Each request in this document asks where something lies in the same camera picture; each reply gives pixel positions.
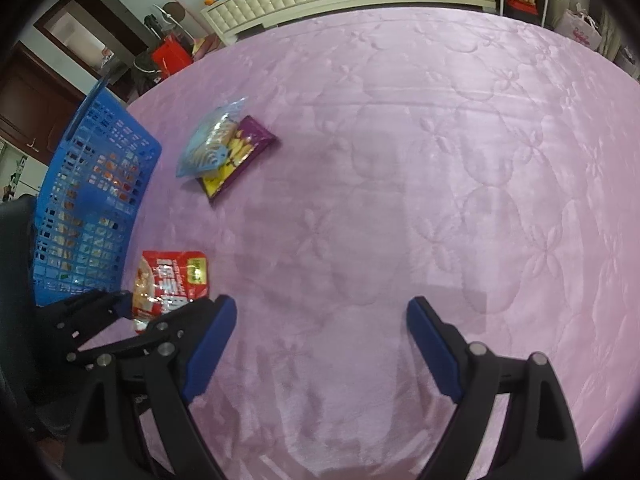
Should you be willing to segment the red snack packet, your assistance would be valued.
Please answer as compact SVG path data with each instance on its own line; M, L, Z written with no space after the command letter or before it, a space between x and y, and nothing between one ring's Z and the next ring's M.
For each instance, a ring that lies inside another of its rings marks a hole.
M208 294L208 261L202 252L145 250L132 292L134 329L142 333L156 318Z

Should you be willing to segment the light blue clear snack packet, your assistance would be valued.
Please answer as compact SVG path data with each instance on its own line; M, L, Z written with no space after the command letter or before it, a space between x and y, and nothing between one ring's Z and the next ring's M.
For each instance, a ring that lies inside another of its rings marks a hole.
M203 117L179 156L177 178L201 177L216 171L227 160L245 101L241 98L221 105Z

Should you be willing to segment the blue plastic basket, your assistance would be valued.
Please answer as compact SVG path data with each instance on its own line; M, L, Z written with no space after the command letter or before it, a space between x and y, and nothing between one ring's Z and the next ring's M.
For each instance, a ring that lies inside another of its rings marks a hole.
M101 79L65 129L37 196L32 278L43 307L114 292L162 148Z

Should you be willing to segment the purple yellow snack packet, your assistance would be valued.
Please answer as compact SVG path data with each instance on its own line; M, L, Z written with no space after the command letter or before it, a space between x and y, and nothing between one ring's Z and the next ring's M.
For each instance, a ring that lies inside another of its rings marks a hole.
M228 142L228 154L222 164L200 177L201 187L209 200L214 200L247 170L248 166L278 138L252 116L245 116Z

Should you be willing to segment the pink tablecloth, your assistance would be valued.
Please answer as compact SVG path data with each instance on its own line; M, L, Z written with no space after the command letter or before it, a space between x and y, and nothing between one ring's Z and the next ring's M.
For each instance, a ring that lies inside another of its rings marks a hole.
M209 200L177 162L241 98L278 142ZM600 54L490 14L339 13L211 53L129 111L162 154L122 284L145 250L198 250L238 305L191 406L229 478L414 478L454 411L407 333L415 296L502 356L544 352L586 462L627 417L639 86Z

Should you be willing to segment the black bag on floor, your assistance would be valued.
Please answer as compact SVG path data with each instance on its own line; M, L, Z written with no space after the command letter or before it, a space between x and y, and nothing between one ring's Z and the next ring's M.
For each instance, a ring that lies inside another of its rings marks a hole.
M131 73L134 88L139 96L143 96L145 92L151 90L163 79L162 72L153 61L149 51L144 51L134 58Z

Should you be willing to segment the red shopping bag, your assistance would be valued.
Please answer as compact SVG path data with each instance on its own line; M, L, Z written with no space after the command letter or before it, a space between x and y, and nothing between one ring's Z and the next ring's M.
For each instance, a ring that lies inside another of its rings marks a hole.
M163 79L175 75L193 63L191 55L183 49L174 35L166 36L151 53L151 58L160 70Z

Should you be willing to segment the pink white tote bag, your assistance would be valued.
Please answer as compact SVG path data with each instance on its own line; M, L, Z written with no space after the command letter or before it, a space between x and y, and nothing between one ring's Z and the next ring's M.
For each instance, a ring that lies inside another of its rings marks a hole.
M566 9L558 24L555 25L554 31L591 51L597 51L602 41L596 22L582 10Z

